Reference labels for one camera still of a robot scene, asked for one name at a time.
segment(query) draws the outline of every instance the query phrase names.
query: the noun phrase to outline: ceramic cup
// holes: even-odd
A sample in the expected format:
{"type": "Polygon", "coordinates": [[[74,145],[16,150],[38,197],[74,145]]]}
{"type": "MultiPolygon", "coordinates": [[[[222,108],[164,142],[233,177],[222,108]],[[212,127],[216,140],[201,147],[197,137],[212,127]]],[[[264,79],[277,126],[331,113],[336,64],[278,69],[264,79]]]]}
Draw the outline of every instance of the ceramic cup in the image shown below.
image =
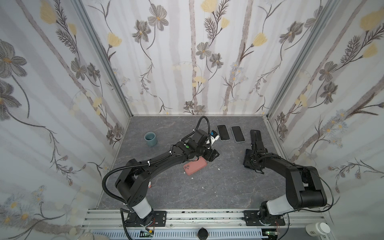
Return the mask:
{"type": "Polygon", "coordinates": [[[147,142],[147,145],[152,147],[157,144],[157,137],[154,132],[148,132],[144,136],[145,141],[147,142]]]}

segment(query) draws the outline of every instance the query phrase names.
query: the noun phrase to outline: pink phone case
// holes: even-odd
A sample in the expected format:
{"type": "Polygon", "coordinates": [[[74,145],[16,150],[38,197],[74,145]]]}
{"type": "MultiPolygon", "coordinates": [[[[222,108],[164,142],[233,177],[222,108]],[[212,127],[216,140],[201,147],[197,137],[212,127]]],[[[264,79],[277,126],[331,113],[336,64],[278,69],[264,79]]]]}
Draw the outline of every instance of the pink phone case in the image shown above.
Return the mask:
{"type": "Polygon", "coordinates": [[[185,164],[184,170],[187,173],[187,175],[191,175],[192,173],[195,173],[205,167],[207,164],[207,161],[203,157],[199,157],[197,161],[192,161],[187,164],[185,164]]]}

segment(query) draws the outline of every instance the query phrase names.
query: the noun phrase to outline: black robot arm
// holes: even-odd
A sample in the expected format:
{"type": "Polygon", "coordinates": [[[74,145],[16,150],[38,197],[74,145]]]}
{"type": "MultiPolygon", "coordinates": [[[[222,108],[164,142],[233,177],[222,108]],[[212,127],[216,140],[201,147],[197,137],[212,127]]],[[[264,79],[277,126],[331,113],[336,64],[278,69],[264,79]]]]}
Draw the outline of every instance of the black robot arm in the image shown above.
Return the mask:
{"type": "Polygon", "coordinates": [[[132,212],[134,211],[142,225],[149,224],[153,218],[153,209],[145,196],[150,180],[168,168],[194,157],[202,156],[209,162],[213,161],[219,156],[219,153],[211,148],[212,143],[217,139],[218,134],[215,131],[208,134],[201,129],[195,129],[191,134],[172,145],[169,152],[140,162],[131,159],[121,169],[122,172],[115,183],[122,198],[113,196],[113,194],[112,197],[124,202],[132,212]]]}
{"type": "Polygon", "coordinates": [[[323,207],[327,204],[316,168],[295,165],[274,153],[268,153],[259,130],[251,130],[251,141],[252,150],[246,150],[244,166],[262,174],[264,168],[269,168],[286,179],[286,194],[262,203],[259,215],[261,222],[270,224],[276,217],[287,212],[305,207],[323,207]]]}

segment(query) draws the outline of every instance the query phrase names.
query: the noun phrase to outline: cable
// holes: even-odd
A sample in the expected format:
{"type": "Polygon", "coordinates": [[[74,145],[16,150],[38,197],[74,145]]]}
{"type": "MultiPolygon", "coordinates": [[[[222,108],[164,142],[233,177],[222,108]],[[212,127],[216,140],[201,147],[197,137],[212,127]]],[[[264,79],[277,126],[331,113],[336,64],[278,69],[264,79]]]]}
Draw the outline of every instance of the cable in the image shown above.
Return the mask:
{"type": "Polygon", "coordinates": [[[289,215],[287,214],[287,216],[288,216],[288,227],[287,227],[287,231],[285,231],[285,233],[282,235],[282,237],[281,238],[279,238],[278,240],[280,240],[280,239],[282,239],[284,236],[285,236],[285,234],[287,234],[287,232],[288,232],[288,230],[289,230],[289,215]]]}
{"type": "Polygon", "coordinates": [[[195,129],[193,130],[193,132],[191,132],[190,134],[188,134],[185,137],[183,137],[181,139],[181,141],[184,141],[188,137],[192,136],[195,133],[195,131],[197,131],[199,129],[200,122],[201,122],[202,119],[205,119],[207,121],[207,125],[208,125],[208,139],[209,139],[209,146],[208,146],[208,148],[210,148],[212,146],[212,141],[211,141],[211,136],[210,136],[211,129],[210,129],[210,125],[209,125],[209,120],[208,120],[208,118],[206,116],[201,116],[199,121],[197,122],[197,125],[196,125],[195,129]]]}
{"type": "Polygon", "coordinates": [[[129,236],[128,234],[128,231],[127,231],[127,227],[125,226],[125,221],[124,221],[124,214],[123,212],[127,212],[129,213],[130,211],[129,210],[126,210],[126,209],[123,209],[123,208],[120,208],[120,214],[121,214],[121,221],[122,221],[122,226],[124,228],[124,232],[125,232],[125,235],[127,235],[127,238],[129,240],[132,240],[132,238],[129,236]]]}

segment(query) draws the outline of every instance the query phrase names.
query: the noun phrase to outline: yellow flower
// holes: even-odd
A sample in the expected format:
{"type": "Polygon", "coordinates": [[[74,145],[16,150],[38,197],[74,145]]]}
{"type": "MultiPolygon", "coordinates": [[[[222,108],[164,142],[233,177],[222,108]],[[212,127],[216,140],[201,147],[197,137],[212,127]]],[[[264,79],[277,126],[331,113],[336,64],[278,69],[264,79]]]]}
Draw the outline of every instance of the yellow flower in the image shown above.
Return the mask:
{"type": "Polygon", "coordinates": [[[201,8],[204,12],[211,13],[216,10],[217,0],[205,0],[201,4],[201,8]]]}
{"type": "Polygon", "coordinates": [[[384,9],[380,9],[379,11],[373,11],[368,15],[365,15],[361,18],[360,27],[364,31],[372,30],[376,27],[377,24],[381,22],[381,19],[384,17],[384,9]]]}
{"type": "Polygon", "coordinates": [[[370,46],[364,51],[363,57],[370,58],[377,54],[377,46],[376,43],[371,43],[370,46]]]}
{"type": "Polygon", "coordinates": [[[201,77],[201,76],[196,76],[193,78],[193,80],[195,80],[198,83],[205,83],[206,82],[206,79],[201,77]]]}
{"type": "Polygon", "coordinates": [[[42,1],[40,7],[40,18],[48,24],[53,24],[56,22],[56,14],[53,11],[51,5],[48,2],[42,1]]]}
{"type": "Polygon", "coordinates": [[[55,202],[55,207],[57,210],[60,210],[64,207],[64,203],[62,202],[55,202]]]}
{"type": "Polygon", "coordinates": [[[95,98],[95,100],[93,101],[93,107],[97,108],[97,106],[99,106],[102,102],[103,102],[102,98],[95,98]]]}
{"type": "Polygon", "coordinates": [[[117,47],[120,45],[121,43],[121,38],[119,38],[118,36],[116,36],[115,34],[113,33],[109,33],[108,34],[108,43],[109,45],[111,45],[112,47],[117,47]]]}
{"type": "Polygon", "coordinates": [[[226,27],[228,27],[228,25],[229,25],[229,20],[226,18],[223,18],[221,20],[221,28],[226,28],[226,27]]]}
{"type": "Polygon", "coordinates": [[[69,29],[71,30],[71,33],[72,33],[73,35],[76,35],[76,34],[77,34],[77,29],[76,29],[76,25],[75,25],[75,24],[73,24],[73,23],[68,23],[68,27],[69,27],[69,29]]]}
{"type": "Polygon", "coordinates": [[[74,237],[75,235],[77,234],[77,230],[76,230],[76,228],[71,228],[71,230],[69,231],[69,235],[71,236],[71,237],[74,237]]]}
{"type": "Polygon", "coordinates": [[[74,111],[78,111],[78,110],[79,110],[79,105],[74,104],[74,105],[72,106],[72,109],[73,109],[74,111]]]}
{"type": "Polygon", "coordinates": [[[307,85],[307,92],[310,92],[312,90],[312,84],[307,85]]]}
{"type": "Polygon", "coordinates": [[[258,35],[256,35],[256,38],[255,40],[253,41],[253,45],[254,46],[261,46],[263,45],[265,42],[267,41],[267,38],[265,36],[264,33],[259,33],[258,35]]]}
{"type": "Polygon", "coordinates": [[[29,217],[29,214],[23,214],[22,215],[22,220],[26,220],[29,217]]]}
{"type": "Polygon", "coordinates": [[[306,107],[306,106],[307,106],[307,97],[306,97],[304,94],[301,94],[301,95],[300,95],[300,98],[299,98],[299,99],[296,99],[295,104],[296,104],[296,105],[299,105],[300,102],[301,102],[301,104],[303,105],[303,107],[306,107]]]}

